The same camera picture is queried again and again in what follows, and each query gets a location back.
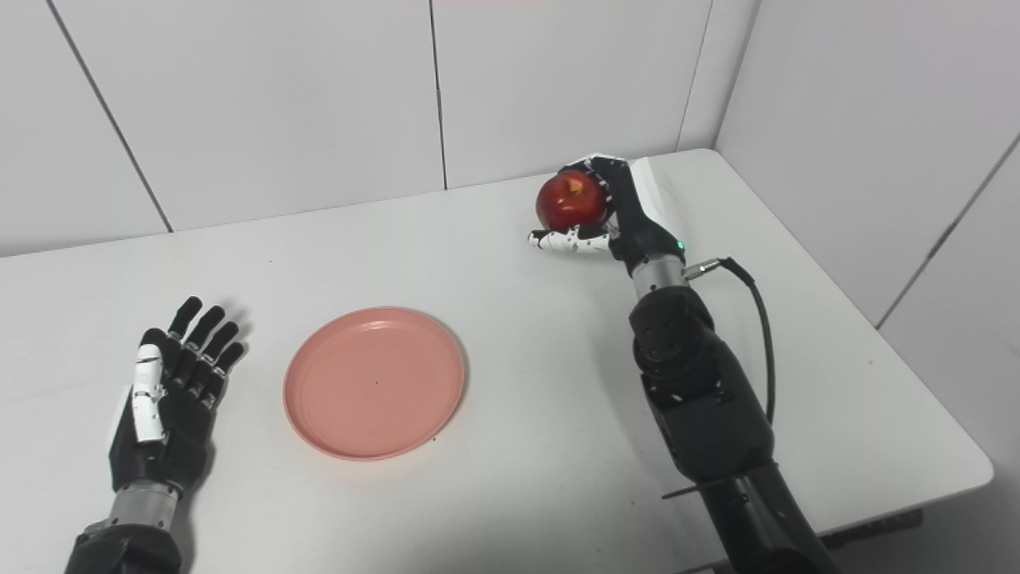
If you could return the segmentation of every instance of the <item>black fingertip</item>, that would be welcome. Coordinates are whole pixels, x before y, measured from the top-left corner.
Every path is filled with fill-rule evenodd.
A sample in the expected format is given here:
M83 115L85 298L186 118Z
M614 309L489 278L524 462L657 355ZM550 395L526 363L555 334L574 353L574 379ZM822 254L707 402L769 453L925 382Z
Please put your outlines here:
M177 309L177 314L173 316L173 322L170 323L169 333L171 337L183 338L185 332L188 331L188 324L191 323L198 312L202 310L202 300L192 296L188 298L188 301Z
M219 324L224 317L226 317L226 312L224 312L223 308L219 306L215 306L205 312L202 319L198 320L198 325L195 326L195 330L188 336L188 341L186 343L192 344L196 347L202 347L202 345L205 344L205 340L209 337L209 333L212 332L212 329L216 327L216 325Z
M231 347L226 348L223 355L219 356L219 361L216 362L216 369L226 373L234 367L234 364L241 359L241 356L245 354L245 346L234 343Z
M231 340L237 336L241 331L238 324L231 321L219 328L218 331L212 336L212 341L206 346L203 355L207 356L210 361L215 360L222 353L223 348L226 344L231 343Z
M156 346L162 349L163 343L165 341L166 341L166 334L163 333L163 330L153 327L152 329L146 331L145 335L142 335L142 342L138 345L138 347Z

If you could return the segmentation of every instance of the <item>white fingertip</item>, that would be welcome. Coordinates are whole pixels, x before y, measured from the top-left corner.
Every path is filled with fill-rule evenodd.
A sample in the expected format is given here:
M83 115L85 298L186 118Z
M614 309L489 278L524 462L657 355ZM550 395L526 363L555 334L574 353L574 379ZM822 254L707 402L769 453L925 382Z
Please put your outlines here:
M135 435L139 442L163 440L163 421L159 418L159 400L163 398L163 358L156 346L138 349L135 383L131 390Z
M544 234L536 234L532 230L527 236L527 242L540 249L551 251L572 251L575 253L601 253L609 250L609 233L599 234L589 239L578 239L577 228L567 232L551 230Z

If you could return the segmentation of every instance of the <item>pink plate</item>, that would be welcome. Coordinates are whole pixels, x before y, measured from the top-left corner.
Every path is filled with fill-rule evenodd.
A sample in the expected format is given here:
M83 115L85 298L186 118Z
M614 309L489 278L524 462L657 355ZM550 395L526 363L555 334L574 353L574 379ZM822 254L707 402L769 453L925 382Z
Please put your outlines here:
M325 324L291 361L284 405L294 430L335 457L375 461L420 447L464 389L457 343L406 309L357 311Z

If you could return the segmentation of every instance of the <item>silver cylinder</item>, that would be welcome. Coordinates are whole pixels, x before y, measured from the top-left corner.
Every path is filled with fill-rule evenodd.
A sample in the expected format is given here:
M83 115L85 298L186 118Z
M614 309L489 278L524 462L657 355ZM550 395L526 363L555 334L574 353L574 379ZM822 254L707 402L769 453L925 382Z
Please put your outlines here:
M683 261L676 255L653 255L634 266L630 278L634 281L638 299L648 294L672 284L684 285L687 279L683 276Z
M151 480L137 480L117 491L108 525L146 524L170 529L177 510L177 492Z

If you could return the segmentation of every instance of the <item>cable connector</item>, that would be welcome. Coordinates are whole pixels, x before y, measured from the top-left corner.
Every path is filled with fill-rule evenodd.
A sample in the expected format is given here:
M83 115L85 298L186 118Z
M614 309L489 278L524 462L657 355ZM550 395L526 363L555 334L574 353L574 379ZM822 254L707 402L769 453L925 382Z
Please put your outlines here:
M693 280L710 270L715 270L720 265L722 265L722 259L720 259L719 257L707 259L693 265L687 265L686 267L683 268L683 278L686 278L687 280Z

